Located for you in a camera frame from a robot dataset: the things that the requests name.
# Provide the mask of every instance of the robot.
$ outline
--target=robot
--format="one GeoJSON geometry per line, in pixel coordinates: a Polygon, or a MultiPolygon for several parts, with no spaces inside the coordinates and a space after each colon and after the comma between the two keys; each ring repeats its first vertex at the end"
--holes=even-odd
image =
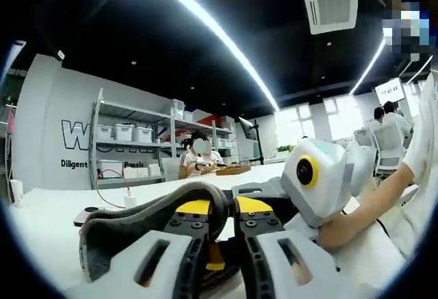
{"type": "Polygon", "coordinates": [[[303,139],[281,177],[233,188],[229,200],[211,184],[193,182],[124,211],[91,213],[81,229],[79,256],[90,283],[67,298],[198,298],[239,270],[247,298],[374,298],[376,290],[337,272],[315,239],[318,226],[345,207],[372,172],[372,154],[350,143],[303,139]],[[282,220],[268,203],[292,201],[282,220]],[[217,242],[228,217],[235,237],[217,242]],[[219,246],[219,258],[212,258],[219,246]],[[299,265],[311,277],[302,286],[299,265]]]}

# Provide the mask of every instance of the office desk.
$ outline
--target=office desk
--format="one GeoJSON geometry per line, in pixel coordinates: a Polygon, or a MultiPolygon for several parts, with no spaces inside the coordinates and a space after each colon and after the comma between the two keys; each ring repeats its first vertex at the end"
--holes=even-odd
{"type": "MultiPolygon", "coordinates": [[[[233,176],[207,174],[189,179],[134,187],[138,204],[171,193],[190,181],[206,181],[224,190],[254,181],[267,181],[281,175],[284,164],[254,166],[250,171],[233,176]]],[[[102,191],[112,203],[123,205],[124,189],[102,191]]],[[[29,258],[58,289],[67,289],[84,283],[79,264],[78,227],[73,226],[77,214],[89,206],[105,207],[95,191],[57,191],[34,189],[24,197],[26,207],[10,208],[16,233],[29,258]]],[[[220,239],[233,236],[233,222],[229,218],[220,239]]],[[[341,273],[354,282],[367,282],[382,287],[403,264],[404,260],[375,224],[365,230],[351,244],[334,255],[341,273]]],[[[221,287],[210,298],[242,298],[242,280],[237,275],[226,287],[221,287]]]]}

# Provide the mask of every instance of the person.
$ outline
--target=person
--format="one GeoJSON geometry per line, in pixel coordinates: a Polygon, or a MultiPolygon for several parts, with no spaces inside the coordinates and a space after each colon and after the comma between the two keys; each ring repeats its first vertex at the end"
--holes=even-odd
{"type": "MultiPolygon", "coordinates": [[[[438,5],[436,0],[424,0],[429,4],[430,29],[438,29],[438,5]]],[[[419,103],[420,114],[415,131],[403,162],[390,177],[373,192],[363,198],[360,206],[349,215],[337,213],[320,227],[319,244],[327,249],[340,248],[358,233],[398,204],[408,185],[415,181],[420,185],[417,194],[401,208],[396,232],[401,237],[392,238],[400,252],[408,257],[421,240],[428,226],[438,192],[438,48],[436,38],[430,37],[429,52],[433,54],[430,74],[424,84],[419,103]]]]}
{"type": "Polygon", "coordinates": [[[383,110],[382,107],[379,106],[374,109],[374,120],[372,120],[368,125],[368,129],[372,133],[374,133],[377,129],[382,127],[382,121],[384,115],[385,115],[385,111],[383,110]]]}
{"type": "Polygon", "coordinates": [[[207,174],[217,169],[218,164],[224,164],[220,154],[211,150],[211,143],[202,131],[193,132],[190,139],[183,145],[186,147],[186,151],[181,154],[180,179],[207,174]],[[193,144],[197,139],[206,142],[207,150],[204,153],[195,152],[193,144]]]}
{"type": "Polygon", "coordinates": [[[395,103],[388,101],[384,104],[383,109],[385,110],[385,116],[383,117],[382,125],[396,124],[397,129],[400,132],[400,139],[403,143],[404,139],[413,131],[412,125],[408,120],[396,113],[395,103]]]}

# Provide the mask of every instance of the black screw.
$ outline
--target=black screw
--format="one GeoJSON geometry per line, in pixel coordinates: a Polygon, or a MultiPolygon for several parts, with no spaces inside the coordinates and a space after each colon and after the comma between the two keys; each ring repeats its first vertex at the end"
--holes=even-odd
{"type": "Polygon", "coordinates": [[[245,222],[245,225],[248,227],[256,227],[257,226],[257,222],[255,220],[247,220],[245,222]]]}
{"type": "Polygon", "coordinates": [[[194,222],[194,223],[192,224],[192,228],[193,228],[193,229],[201,229],[202,227],[203,227],[202,222],[194,222]]]}
{"type": "Polygon", "coordinates": [[[171,226],[178,226],[178,225],[180,225],[180,221],[178,221],[178,220],[176,220],[176,219],[171,219],[170,222],[169,222],[169,224],[170,224],[171,226]]]}

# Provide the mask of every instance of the ceiling air conditioner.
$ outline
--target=ceiling air conditioner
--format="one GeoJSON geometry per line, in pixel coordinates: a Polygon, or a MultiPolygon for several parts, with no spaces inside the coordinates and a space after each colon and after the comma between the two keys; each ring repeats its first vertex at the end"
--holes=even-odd
{"type": "Polygon", "coordinates": [[[357,0],[304,0],[310,33],[352,29],[356,25],[357,0]]]}

